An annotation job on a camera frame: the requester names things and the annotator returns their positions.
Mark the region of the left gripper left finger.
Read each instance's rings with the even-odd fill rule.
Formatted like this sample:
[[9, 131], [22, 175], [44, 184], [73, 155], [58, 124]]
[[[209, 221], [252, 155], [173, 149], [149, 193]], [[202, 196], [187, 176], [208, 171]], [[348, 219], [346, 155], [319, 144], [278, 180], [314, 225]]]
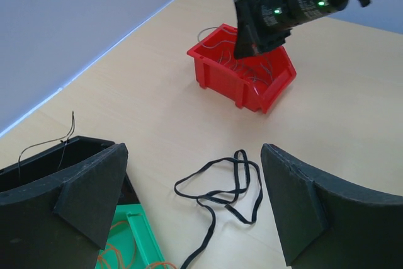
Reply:
[[115, 146], [9, 193], [1, 206], [2, 268], [94, 268], [106, 246], [128, 151]]

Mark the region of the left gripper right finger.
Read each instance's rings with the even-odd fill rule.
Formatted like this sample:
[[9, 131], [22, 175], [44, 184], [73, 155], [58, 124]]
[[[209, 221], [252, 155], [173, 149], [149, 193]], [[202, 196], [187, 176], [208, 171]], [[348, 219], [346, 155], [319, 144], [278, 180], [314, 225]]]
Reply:
[[291, 268], [401, 268], [402, 197], [261, 149], [264, 179]]

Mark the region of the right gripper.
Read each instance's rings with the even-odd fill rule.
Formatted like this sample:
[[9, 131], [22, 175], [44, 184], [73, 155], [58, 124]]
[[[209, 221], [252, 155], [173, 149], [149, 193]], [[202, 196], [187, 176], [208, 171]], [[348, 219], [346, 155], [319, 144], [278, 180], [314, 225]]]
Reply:
[[287, 0], [233, 0], [237, 17], [234, 58], [245, 59], [282, 46], [290, 36]]

